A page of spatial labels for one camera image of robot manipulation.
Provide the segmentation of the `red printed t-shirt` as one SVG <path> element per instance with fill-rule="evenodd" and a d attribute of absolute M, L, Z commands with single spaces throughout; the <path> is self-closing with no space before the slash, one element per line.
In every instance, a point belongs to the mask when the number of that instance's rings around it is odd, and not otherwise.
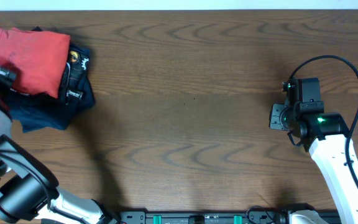
<path fill-rule="evenodd" d="M 57 98 L 69 45 L 66 34 L 0 29 L 0 66 L 17 74 L 13 89 Z"/>

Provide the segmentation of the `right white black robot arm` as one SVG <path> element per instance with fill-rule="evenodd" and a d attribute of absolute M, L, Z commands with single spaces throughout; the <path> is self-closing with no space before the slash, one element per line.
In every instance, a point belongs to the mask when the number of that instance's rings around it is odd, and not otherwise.
<path fill-rule="evenodd" d="M 285 131 L 318 166 L 334 200 L 341 223 L 358 223 L 358 159 L 349 128 L 339 113 L 325 113 L 317 78 L 282 84 L 283 104 L 274 104 L 270 129 Z"/>

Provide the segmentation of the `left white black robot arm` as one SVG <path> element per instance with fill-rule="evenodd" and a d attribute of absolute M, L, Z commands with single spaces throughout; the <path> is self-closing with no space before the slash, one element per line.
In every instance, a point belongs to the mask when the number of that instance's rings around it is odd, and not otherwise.
<path fill-rule="evenodd" d="M 0 67 L 0 219 L 7 223 L 120 223 L 119 214 L 59 186 L 52 172 L 11 138 L 12 118 L 3 98 L 16 74 Z"/>

